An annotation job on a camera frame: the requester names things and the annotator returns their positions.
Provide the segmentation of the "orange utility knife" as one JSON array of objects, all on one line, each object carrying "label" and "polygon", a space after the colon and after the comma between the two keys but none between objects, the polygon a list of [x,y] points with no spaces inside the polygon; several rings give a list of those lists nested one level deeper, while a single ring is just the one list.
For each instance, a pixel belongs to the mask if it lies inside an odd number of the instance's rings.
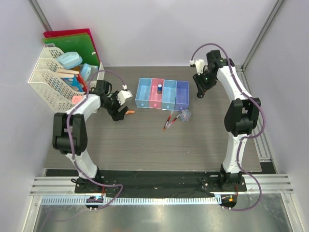
[{"label": "orange utility knife", "polygon": [[126,114],[126,115],[131,115],[131,114],[134,114],[134,113],[135,113],[134,110],[128,110],[125,114]]}]

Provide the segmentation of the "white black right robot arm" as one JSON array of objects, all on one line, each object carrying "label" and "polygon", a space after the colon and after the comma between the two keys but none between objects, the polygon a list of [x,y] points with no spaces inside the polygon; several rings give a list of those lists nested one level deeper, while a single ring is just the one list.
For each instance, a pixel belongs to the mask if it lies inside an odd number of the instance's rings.
[{"label": "white black right robot arm", "polygon": [[203,98],[206,91],[220,82],[230,100],[224,117],[225,130],[228,132],[226,156],[218,175],[219,188],[233,191],[241,184],[243,153],[252,131],[256,128],[261,102],[253,98],[240,81],[232,60],[222,58],[219,50],[211,50],[206,60],[190,60],[196,69],[193,80],[197,86],[197,97]]}]

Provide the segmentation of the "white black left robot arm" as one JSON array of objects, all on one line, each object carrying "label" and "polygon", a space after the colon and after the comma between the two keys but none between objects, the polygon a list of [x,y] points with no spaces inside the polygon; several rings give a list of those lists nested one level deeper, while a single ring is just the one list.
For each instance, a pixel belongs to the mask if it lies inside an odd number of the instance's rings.
[{"label": "white black left robot arm", "polygon": [[79,181],[93,193],[99,192],[103,184],[100,170],[87,151],[87,119],[98,109],[104,108],[113,121],[123,120],[128,112],[124,106],[132,97],[127,85],[122,90],[111,92],[111,83],[98,80],[96,87],[87,91],[82,100],[65,113],[56,113],[53,121],[53,148],[71,160],[79,173]]}]

